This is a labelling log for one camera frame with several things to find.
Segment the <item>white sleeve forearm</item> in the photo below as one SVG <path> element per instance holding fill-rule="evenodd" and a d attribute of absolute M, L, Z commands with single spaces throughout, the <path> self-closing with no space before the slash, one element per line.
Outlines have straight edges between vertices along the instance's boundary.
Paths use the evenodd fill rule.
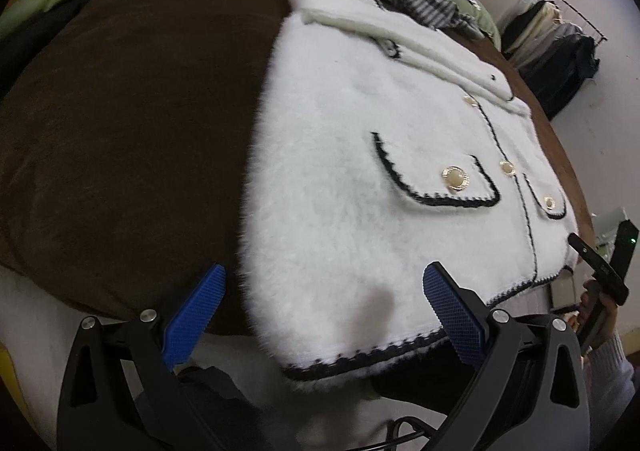
<path fill-rule="evenodd" d="M 636 369 L 627 360 L 614 332 L 586 356 L 584 379 L 590 417 L 590 448 L 614 427 L 636 393 Z"/>

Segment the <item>person's right hand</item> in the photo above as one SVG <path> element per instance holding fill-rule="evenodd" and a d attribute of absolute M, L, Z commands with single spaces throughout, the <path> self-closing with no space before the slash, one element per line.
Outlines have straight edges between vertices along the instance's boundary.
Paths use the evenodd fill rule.
<path fill-rule="evenodd" d="M 576 318 L 576 334 L 583 355 L 596 350 L 615 335 L 618 304 L 595 279 L 584 283 Z"/>

